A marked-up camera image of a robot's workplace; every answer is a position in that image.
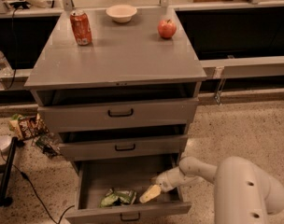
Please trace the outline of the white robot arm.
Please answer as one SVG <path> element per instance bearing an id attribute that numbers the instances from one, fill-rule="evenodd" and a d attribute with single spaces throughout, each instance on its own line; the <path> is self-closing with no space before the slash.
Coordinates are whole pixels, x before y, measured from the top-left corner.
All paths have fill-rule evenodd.
<path id="1" fill-rule="evenodd" d="M 214 185 L 215 224 L 269 224 L 284 209 L 284 187 L 251 161 L 229 157 L 214 166 L 184 157 L 178 166 L 156 176 L 139 198 L 147 203 L 163 192 L 201 177 Z"/>

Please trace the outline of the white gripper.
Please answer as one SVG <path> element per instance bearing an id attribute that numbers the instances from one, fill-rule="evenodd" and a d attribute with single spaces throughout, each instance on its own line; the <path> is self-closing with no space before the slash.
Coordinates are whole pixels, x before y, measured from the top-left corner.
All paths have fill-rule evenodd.
<path id="1" fill-rule="evenodd" d="M 196 175 L 186 176 L 176 167 L 154 176 L 151 185 L 139 198 L 141 203 L 147 203 L 158 197 L 162 192 L 168 192 L 181 186 L 189 186 L 200 181 Z"/>

